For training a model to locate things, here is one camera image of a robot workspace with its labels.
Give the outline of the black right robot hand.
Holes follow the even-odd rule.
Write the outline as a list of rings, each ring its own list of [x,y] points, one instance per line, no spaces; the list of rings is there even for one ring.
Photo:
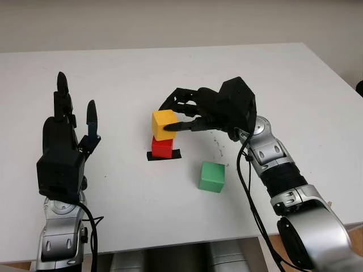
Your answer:
[[[174,132],[220,130],[227,133],[232,141],[238,141],[238,132],[230,125],[226,110],[220,108],[217,97],[218,92],[206,87],[198,90],[176,88],[162,103],[159,110],[172,110],[194,119],[167,125],[165,130]]]

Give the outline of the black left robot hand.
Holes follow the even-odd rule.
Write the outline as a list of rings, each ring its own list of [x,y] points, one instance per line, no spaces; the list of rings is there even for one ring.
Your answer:
[[[53,93],[54,115],[47,118],[43,125],[43,151],[54,146],[64,146],[80,151],[87,159],[99,144],[98,117],[94,100],[87,106],[86,124],[88,134],[80,142],[77,140],[75,128],[76,116],[73,114],[73,103],[69,94],[66,75],[59,72],[57,75],[57,91]]]

